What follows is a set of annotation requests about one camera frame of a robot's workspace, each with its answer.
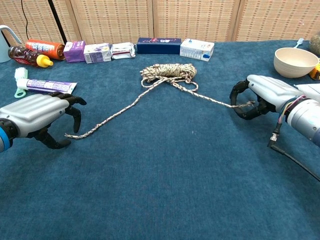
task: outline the blue carpet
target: blue carpet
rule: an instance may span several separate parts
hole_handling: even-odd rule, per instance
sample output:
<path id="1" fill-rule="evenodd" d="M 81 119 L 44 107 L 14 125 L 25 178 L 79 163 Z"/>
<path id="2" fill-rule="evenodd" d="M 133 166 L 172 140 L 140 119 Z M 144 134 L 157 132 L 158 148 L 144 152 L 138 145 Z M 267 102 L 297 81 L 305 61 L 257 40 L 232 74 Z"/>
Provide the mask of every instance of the blue carpet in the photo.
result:
<path id="1" fill-rule="evenodd" d="M 140 71 L 153 64 L 192 63 L 198 93 L 225 103 L 250 74 L 314 83 L 275 71 L 275 50 L 295 45 L 217 42 L 209 62 L 141 54 L 36 68 L 10 60 L 0 63 L 0 103 L 16 101 L 18 67 L 26 67 L 31 79 L 78 82 L 73 94 L 87 101 L 74 105 L 83 134 L 131 104 L 145 90 Z M 247 91 L 243 103 L 255 100 Z M 0 239 L 319 239 L 320 183 L 267 147 L 277 117 L 246 121 L 163 83 L 67 148 L 15 139 L 0 154 Z M 57 140 L 72 134 L 72 117 L 63 115 L 49 132 Z M 278 145 L 320 175 L 319 148 L 286 123 Z"/>

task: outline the white braided rope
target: white braided rope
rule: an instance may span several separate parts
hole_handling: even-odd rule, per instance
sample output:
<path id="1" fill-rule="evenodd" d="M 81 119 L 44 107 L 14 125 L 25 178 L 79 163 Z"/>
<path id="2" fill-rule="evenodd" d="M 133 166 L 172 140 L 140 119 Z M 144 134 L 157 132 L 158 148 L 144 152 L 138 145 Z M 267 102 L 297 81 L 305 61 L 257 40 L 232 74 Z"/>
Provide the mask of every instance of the white braided rope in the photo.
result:
<path id="1" fill-rule="evenodd" d="M 110 120 L 114 119 L 118 115 L 122 114 L 123 112 L 125 112 L 129 108 L 136 105 L 137 102 L 145 94 L 147 94 L 148 92 L 150 92 L 151 90 L 153 90 L 154 88 L 156 88 L 157 86 L 159 86 L 160 84 L 162 84 L 164 82 L 170 83 L 172 86 L 176 87 L 177 89 L 179 89 L 181 91 L 190 93 L 196 97 L 206 99 L 208 101 L 223 105 L 228 108 L 242 108 L 242 107 L 246 107 L 246 106 L 252 106 L 254 103 L 253 101 L 249 101 L 246 104 L 229 105 L 224 102 L 214 100 L 211 97 L 207 97 L 207 96 L 196 93 L 199 86 L 196 82 L 192 81 L 192 79 L 195 77 L 197 70 L 190 63 L 189 64 L 179 64 L 179 63 L 176 63 L 176 64 L 154 64 L 153 66 L 146 67 L 145 69 L 140 71 L 140 73 L 142 76 L 141 85 L 144 88 L 148 88 L 148 89 L 146 91 L 144 91 L 143 93 L 141 93 L 136 98 L 136 100 L 134 100 L 133 103 L 126 106 L 125 108 L 118 111 L 117 113 L 111 115 L 110 117 L 108 117 L 107 119 L 102 121 L 101 123 L 96 124 L 94 128 L 92 128 L 90 131 L 87 131 L 86 133 L 84 133 L 82 135 L 77 136 L 77 135 L 70 135 L 70 134 L 65 133 L 64 136 L 71 138 L 71 139 L 84 139 L 84 138 L 88 137 L 89 135 L 93 134 L 96 130 L 98 130 L 98 128 L 102 127 Z M 152 81 L 155 81 L 155 80 L 157 80 L 157 81 L 155 83 L 153 83 L 152 85 L 145 85 L 144 84 L 144 82 L 151 83 Z M 179 82 L 185 82 L 186 84 L 193 84 L 195 86 L 195 88 L 194 89 L 187 89 L 184 86 L 181 86 L 180 84 L 178 84 Z"/>

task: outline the dark blue box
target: dark blue box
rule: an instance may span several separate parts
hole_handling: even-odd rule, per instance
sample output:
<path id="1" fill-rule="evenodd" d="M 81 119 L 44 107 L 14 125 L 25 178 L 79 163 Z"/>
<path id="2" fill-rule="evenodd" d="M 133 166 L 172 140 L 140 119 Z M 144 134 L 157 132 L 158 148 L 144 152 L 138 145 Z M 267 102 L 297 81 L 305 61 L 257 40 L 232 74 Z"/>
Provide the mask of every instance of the dark blue box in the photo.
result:
<path id="1" fill-rule="evenodd" d="M 140 37 L 136 44 L 138 54 L 180 54 L 181 38 Z"/>

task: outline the white box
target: white box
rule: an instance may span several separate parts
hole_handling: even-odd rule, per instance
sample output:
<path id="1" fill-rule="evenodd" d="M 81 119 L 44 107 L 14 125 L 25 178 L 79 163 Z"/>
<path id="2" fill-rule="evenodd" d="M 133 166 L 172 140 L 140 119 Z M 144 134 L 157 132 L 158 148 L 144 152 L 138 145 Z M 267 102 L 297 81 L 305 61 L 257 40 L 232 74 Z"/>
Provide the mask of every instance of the white box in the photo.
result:
<path id="1" fill-rule="evenodd" d="M 180 45 L 180 56 L 208 62 L 214 52 L 215 44 L 187 38 Z"/>
<path id="2" fill-rule="evenodd" d="M 85 45 L 83 55 L 87 64 L 111 61 L 111 50 L 108 43 Z"/>

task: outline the white spoon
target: white spoon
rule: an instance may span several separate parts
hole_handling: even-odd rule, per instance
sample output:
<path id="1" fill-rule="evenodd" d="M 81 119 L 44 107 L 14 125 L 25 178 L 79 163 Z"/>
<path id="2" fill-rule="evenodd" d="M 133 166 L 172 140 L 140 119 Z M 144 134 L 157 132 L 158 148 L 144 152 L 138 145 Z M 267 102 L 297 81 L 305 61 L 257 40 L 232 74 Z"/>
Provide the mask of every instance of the white spoon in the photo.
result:
<path id="1" fill-rule="evenodd" d="M 299 45 L 301 45 L 303 43 L 303 41 L 304 41 L 303 38 L 299 38 L 299 40 L 296 42 L 294 49 L 296 49 Z"/>

